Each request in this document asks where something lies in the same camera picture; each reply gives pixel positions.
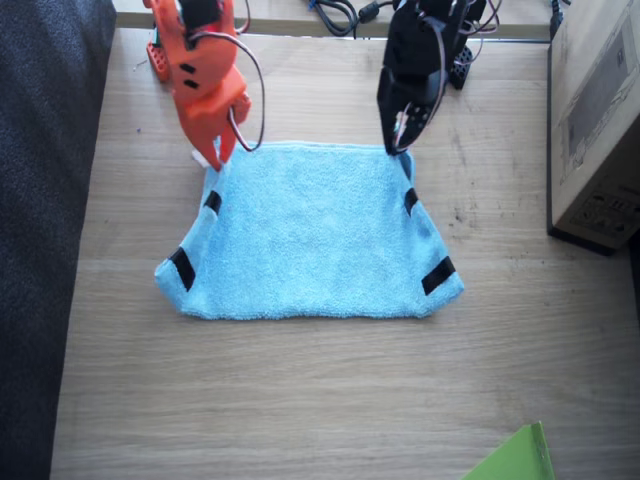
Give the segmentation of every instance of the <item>wooden table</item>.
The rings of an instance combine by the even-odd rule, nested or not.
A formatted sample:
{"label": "wooden table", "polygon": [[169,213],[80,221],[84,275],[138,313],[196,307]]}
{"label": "wooden table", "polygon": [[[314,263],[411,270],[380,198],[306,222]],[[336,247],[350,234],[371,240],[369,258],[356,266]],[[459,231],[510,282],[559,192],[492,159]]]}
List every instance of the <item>wooden table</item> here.
{"label": "wooden table", "polygon": [[[318,14],[310,12],[308,0],[249,0],[251,7],[251,31],[271,35],[329,36],[327,28]],[[118,11],[119,27],[151,28],[153,15],[142,4],[142,0],[113,0]],[[352,0],[356,11],[369,0]],[[235,0],[238,22],[244,22],[246,7],[244,0]],[[327,14],[337,22],[345,17],[327,9]],[[551,20],[549,0],[504,0],[500,10],[501,27],[495,35],[506,39],[549,39]],[[384,7],[378,18],[370,24],[361,25],[362,36],[386,37],[393,8]]]}
{"label": "wooden table", "polygon": [[[537,420],[558,478],[637,475],[628,254],[545,233],[546,46],[486,45],[413,149],[418,195],[466,283],[455,304],[426,320],[206,322],[154,285],[204,172],[138,65],[148,37],[118,30],[111,53],[52,478],[455,480]],[[381,141],[384,42],[246,41],[269,141]],[[257,127],[252,115],[247,135]]]}

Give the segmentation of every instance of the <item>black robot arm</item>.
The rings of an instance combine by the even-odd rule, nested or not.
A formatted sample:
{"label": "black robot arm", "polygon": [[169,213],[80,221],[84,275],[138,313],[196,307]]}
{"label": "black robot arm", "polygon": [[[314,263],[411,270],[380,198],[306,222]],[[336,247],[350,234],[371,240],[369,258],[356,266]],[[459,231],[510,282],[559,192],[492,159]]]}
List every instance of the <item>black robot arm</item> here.
{"label": "black robot arm", "polygon": [[486,3],[394,1],[377,95],[390,155],[406,150],[429,124],[447,82],[463,87],[472,57],[467,37],[477,31]]}

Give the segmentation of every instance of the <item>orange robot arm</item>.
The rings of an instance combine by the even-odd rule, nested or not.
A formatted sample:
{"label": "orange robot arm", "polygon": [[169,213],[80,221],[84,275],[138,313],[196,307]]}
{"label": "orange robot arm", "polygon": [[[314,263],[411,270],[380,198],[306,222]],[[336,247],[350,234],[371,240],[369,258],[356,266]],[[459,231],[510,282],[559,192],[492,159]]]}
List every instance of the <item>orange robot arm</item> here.
{"label": "orange robot arm", "polygon": [[[160,81],[172,80],[173,99],[187,138],[213,168],[220,170],[236,143],[229,113],[233,109],[235,123],[243,122],[251,100],[246,82],[234,66],[236,45],[198,33],[226,34],[235,39],[233,0],[197,0],[216,7],[217,18],[191,31],[187,31],[174,0],[143,1],[153,10],[162,42],[161,47],[149,42],[149,60]],[[219,154],[214,146],[218,138]]]}

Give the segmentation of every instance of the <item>cable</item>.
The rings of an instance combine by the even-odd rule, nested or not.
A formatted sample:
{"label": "cable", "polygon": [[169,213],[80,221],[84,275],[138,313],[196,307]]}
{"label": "cable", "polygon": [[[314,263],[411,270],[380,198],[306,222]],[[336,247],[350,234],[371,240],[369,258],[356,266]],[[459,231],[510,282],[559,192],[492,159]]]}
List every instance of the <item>cable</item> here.
{"label": "cable", "polygon": [[[436,39],[438,40],[438,53],[440,54],[440,86],[438,88],[438,96],[436,97],[436,104],[433,106],[433,108],[431,109],[431,112],[429,113],[429,118],[427,119],[426,123],[424,124],[424,128],[426,128],[430,123],[431,120],[433,120],[433,116],[436,113],[436,110],[438,110],[438,108],[440,107],[440,103],[442,102],[442,97],[444,97],[444,86],[446,83],[446,75],[445,75],[445,70],[444,70],[444,64],[445,64],[445,54],[444,54],[444,41],[442,40],[442,33],[440,33],[440,30],[438,30],[437,24],[436,24],[436,20],[433,17],[425,17],[424,18],[424,22],[429,25],[431,27],[431,29],[433,30],[433,33],[436,36]],[[404,112],[402,112],[402,116],[400,117],[400,125],[402,125],[402,122],[404,121],[404,117],[410,107],[411,103],[407,104],[407,106],[404,109]],[[400,142],[400,136],[396,135],[396,140],[395,140],[395,148],[398,151],[398,153],[402,153],[404,151],[407,150],[407,148],[409,148],[413,142],[410,142],[407,145],[403,145],[402,147],[399,145]]]}
{"label": "cable", "polygon": [[245,0],[245,4],[247,5],[247,21],[244,22],[244,25],[240,28],[236,28],[236,35],[247,33],[249,31],[249,27],[251,26],[251,9],[249,8],[249,0]]}
{"label": "cable", "polygon": [[[498,6],[497,7],[493,4],[493,0],[487,0],[487,3],[489,4],[489,7],[491,8],[491,10],[493,12],[491,14],[491,16],[487,19],[487,21],[483,25],[475,28],[475,30],[460,30],[460,33],[462,35],[471,36],[471,35],[476,35],[476,34],[489,34],[489,33],[495,33],[498,30],[498,28],[500,27],[500,17],[498,16],[498,11],[500,10],[500,7],[502,6],[502,0],[498,0]],[[496,24],[493,27],[491,27],[490,29],[487,30],[487,26],[491,23],[491,21],[494,18],[496,19]]]}
{"label": "cable", "polygon": [[202,37],[213,37],[213,38],[218,38],[218,39],[226,40],[227,42],[233,43],[236,47],[238,47],[240,50],[246,53],[249,56],[249,58],[251,58],[251,60],[253,61],[253,64],[256,66],[256,69],[258,70],[258,76],[260,77],[260,88],[262,90],[262,126],[260,127],[260,135],[258,136],[258,142],[254,147],[250,147],[247,141],[242,136],[242,133],[240,133],[240,130],[238,128],[238,125],[236,124],[236,120],[233,115],[233,108],[229,110],[229,123],[231,124],[231,128],[233,129],[233,133],[235,133],[236,138],[238,139],[238,142],[240,143],[240,145],[242,145],[242,147],[247,152],[253,152],[258,148],[260,148],[260,145],[262,145],[262,139],[264,138],[266,95],[265,95],[265,88],[264,88],[264,78],[262,76],[262,69],[260,68],[260,63],[258,63],[258,59],[255,57],[255,55],[249,49],[249,47],[247,47],[244,43],[242,43],[237,38],[227,33],[200,31],[200,32],[194,33],[191,37],[189,37],[189,41],[193,42]]}
{"label": "cable", "polygon": [[[369,23],[378,16],[382,7],[390,5],[393,5],[392,1],[378,3],[377,0],[374,0],[356,13],[356,9],[349,0],[310,0],[309,10],[315,9],[316,12],[318,12],[320,19],[332,35],[336,37],[346,37],[350,33],[353,33],[353,38],[355,39],[357,38],[356,29],[358,25]],[[347,17],[347,26],[341,27],[331,20],[323,7],[333,8],[344,14],[344,16]]]}
{"label": "cable", "polygon": [[[347,17],[347,26],[341,27],[331,20],[324,11],[324,8],[333,8],[342,12]],[[327,30],[336,37],[346,37],[353,32],[353,38],[356,38],[356,27],[360,22],[356,9],[349,0],[311,0],[309,8],[315,9],[320,19],[327,27]]]}

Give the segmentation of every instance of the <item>green paper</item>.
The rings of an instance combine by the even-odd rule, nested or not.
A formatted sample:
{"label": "green paper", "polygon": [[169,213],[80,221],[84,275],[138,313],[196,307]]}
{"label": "green paper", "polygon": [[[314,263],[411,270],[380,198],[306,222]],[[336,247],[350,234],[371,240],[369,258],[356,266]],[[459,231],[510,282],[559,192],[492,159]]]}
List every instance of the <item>green paper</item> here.
{"label": "green paper", "polygon": [[158,33],[158,29],[153,29],[153,36],[151,37],[151,45],[154,47],[162,47],[162,42],[160,41],[160,34]]}
{"label": "green paper", "polygon": [[522,427],[463,480],[555,480],[542,423]]}

